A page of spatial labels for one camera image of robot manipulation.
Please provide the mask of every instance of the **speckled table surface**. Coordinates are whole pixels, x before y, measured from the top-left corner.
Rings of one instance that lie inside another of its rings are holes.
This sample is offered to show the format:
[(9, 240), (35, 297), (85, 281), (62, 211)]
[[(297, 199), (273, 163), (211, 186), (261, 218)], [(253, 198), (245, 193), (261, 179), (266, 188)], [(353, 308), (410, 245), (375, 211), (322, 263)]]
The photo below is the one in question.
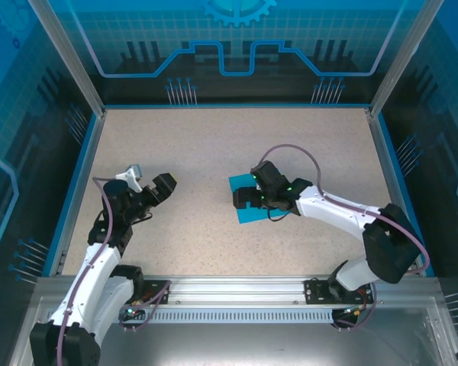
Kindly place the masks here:
[[(140, 164), (143, 183), (171, 172), (178, 186), (136, 225), (122, 259), (146, 275), (325, 275), (363, 252), (351, 235), (289, 215), (283, 221), (239, 224), (228, 178), (249, 172), (279, 143), (309, 149), (326, 191), (374, 206), (389, 202), (363, 109), (248, 108), (109, 111), (91, 176), (113, 177)], [(304, 154), (269, 157), (290, 180), (315, 181)], [(63, 269), (75, 274), (102, 208), (89, 180)]]

